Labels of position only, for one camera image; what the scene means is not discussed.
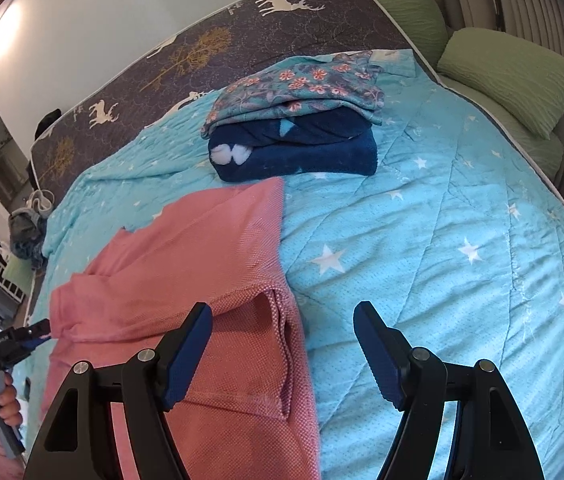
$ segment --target dark gray mattress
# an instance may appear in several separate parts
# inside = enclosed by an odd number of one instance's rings
[[[241,0],[179,33],[159,53],[139,59],[35,143],[32,160],[40,187],[51,190],[59,203],[79,174],[129,143],[190,92],[223,88],[289,56],[411,47],[374,0],[304,4],[324,8],[262,16],[272,4]],[[117,120],[89,129],[95,117],[89,107],[100,100],[105,112],[117,103],[111,112]]]

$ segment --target star-patterned blanket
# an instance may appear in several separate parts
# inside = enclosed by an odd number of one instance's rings
[[[322,476],[376,478],[400,419],[353,332],[354,307],[370,300],[387,325],[445,361],[494,361],[546,479],[564,480],[564,206],[478,108],[419,66],[415,77],[383,73],[377,84],[386,102],[373,127],[377,173],[284,179],[280,261],[304,324]],[[32,321],[120,227],[143,227],[164,205],[226,185],[199,134],[216,97],[144,129],[78,177],[48,222]],[[51,349],[24,364],[29,445]],[[452,427],[449,405],[430,478],[444,475]]]

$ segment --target pink fabric fold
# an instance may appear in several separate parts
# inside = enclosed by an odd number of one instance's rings
[[[166,415],[192,480],[318,479],[319,437],[299,313],[278,260],[283,181],[190,194],[148,227],[120,230],[51,296],[58,343],[44,415],[70,367],[126,362],[211,306],[211,339],[184,402]],[[125,479],[138,478],[121,406]]]

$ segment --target metal screw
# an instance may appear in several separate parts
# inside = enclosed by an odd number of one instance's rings
[[[150,361],[154,357],[155,357],[155,352],[150,348],[140,350],[140,352],[137,355],[137,358],[140,359],[140,361],[142,361],[143,363]]]
[[[76,364],[73,367],[74,373],[78,375],[85,373],[85,371],[88,369],[89,369],[89,364],[86,361],[80,361],[78,364]]]
[[[488,359],[482,359],[479,364],[480,368],[485,372],[492,372],[495,370],[495,365]]]
[[[431,354],[428,353],[428,350],[420,346],[414,348],[412,354],[413,357],[418,361],[426,361],[429,357],[431,357]]]

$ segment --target bed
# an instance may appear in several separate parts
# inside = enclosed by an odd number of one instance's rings
[[[40,184],[63,200],[31,321],[48,316],[51,290],[120,227],[140,228],[165,204],[226,185],[199,135],[215,90],[292,55],[399,50],[413,72],[382,76],[376,175],[284,179],[280,260],[304,325],[322,476],[376,478],[399,422],[353,333],[353,308],[370,300],[387,325],[446,361],[494,361],[546,478],[564,479],[564,201],[497,121],[440,84],[374,0],[304,3],[311,9],[266,14],[274,0],[242,0],[205,18],[38,140]],[[32,380],[29,448],[51,350],[19,369]],[[449,405],[431,478],[444,475],[452,420]]]

